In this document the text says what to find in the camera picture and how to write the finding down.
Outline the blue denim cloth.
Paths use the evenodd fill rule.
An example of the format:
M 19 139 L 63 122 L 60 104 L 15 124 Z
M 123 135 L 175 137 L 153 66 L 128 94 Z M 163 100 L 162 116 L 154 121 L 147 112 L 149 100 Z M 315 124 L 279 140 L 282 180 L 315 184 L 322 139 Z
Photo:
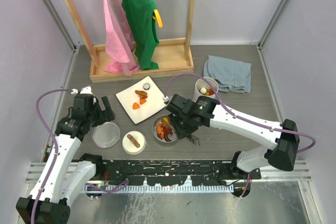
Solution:
M 250 63 L 209 55 L 203 75 L 214 79 L 219 91 L 243 94 L 251 92 Z

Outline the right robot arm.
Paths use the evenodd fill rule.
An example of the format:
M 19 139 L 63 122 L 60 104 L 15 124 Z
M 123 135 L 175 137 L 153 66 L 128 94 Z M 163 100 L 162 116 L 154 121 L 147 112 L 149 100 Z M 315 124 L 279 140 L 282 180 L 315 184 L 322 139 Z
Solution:
M 229 107 L 220 100 L 200 96 L 196 102 L 178 94 L 163 97 L 169 120 L 178 139 L 191 136 L 201 126 L 227 130 L 259 143 L 250 151 L 234 154 L 229 170 L 237 179 L 246 178 L 257 168 L 272 166 L 290 172 L 294 169 L 299 136 L 294 121 L 264 121 Z

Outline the metal tongs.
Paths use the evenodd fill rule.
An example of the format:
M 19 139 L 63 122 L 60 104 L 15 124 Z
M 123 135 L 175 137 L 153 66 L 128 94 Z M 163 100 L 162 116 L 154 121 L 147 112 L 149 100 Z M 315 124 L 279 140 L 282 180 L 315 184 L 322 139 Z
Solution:
M 172 129 L 173 131 L 173 126 L 172 124 L 167 124 L 165 123 L 162 119 L 161 119 L 161 124 L 164 126 L 164 127 L 169 127 Z M 193 143 L 195 146 L 200 146 L 200 143 L 199 143 L 199 138 L 197 138 L 196 136 L 194 135 L 189 135 L 186 137 L 191 143 Z

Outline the white square plate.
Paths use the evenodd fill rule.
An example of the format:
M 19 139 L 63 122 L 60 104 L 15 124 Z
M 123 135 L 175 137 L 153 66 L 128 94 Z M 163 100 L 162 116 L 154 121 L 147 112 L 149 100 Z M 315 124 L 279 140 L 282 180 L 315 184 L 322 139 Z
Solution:
M 148 90 L 143 89 L 145 83 L 150 84 Z M 141 97 L 135 93 L 135 90 L 145 91 L 148 95 Z M 115 96 L 134 124 L 139 124 L 165 108 L 164 94 L 149 76 L 117 93 Z M 140 98 L 146 98 L 146 103 L 140 104 Z M 134 103 L 138 103 L 140 108 L 134 110 L 132 108 Z

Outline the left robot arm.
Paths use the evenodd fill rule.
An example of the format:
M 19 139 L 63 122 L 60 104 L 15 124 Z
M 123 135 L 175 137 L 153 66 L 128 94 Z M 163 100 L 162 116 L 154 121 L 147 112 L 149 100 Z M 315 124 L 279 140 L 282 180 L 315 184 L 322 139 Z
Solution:
M 106 171 L 102 156 L 85 153 L 70 176 L 67 172 L 84 136 L 92 127 L 116 117 L 107 97 L 101 109 L 93 94 L 75 95 L 71 113 L 62 118 L 52 134 L 54 147 L 28 197 L 20 197 L 16 210 L 24 223 L 67 223 L 73 201 L 90 180 L 101 179 Z

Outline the shallow round metal tin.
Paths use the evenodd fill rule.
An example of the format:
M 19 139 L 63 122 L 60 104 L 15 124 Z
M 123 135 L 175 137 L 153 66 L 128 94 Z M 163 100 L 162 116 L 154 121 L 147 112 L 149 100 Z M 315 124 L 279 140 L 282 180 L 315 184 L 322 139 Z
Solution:
M 162 143 L 162 144 L 172 144 L 172 143 L 174 143 L 174 142 L 176 142 L 176 141 L 178 140 L 174 128 L 173 128 L 173 135 L 170 136 L 170 139 L 172 140 L 171 142 L 166 142 L 165 139 L 162 139 L 162 140 L 161 140 L 161 139 L 159 139 L 159 138 L 157 137 L 157 135 L 156 135 L 156 126 L 157 126 L 159 123 L 161 123 L 161 119 L 162 119 L 162 118 L 165 118 L 165 117 L 168 117 L 168 115 L 162 115 L 162 116 L 159 116 L 159 117 L 154 121 L 154 123 L 153 123 L 153 135 L 154 135 L 154 137 L 156 138 L 156 140 L 159 141 L 159 142 Z

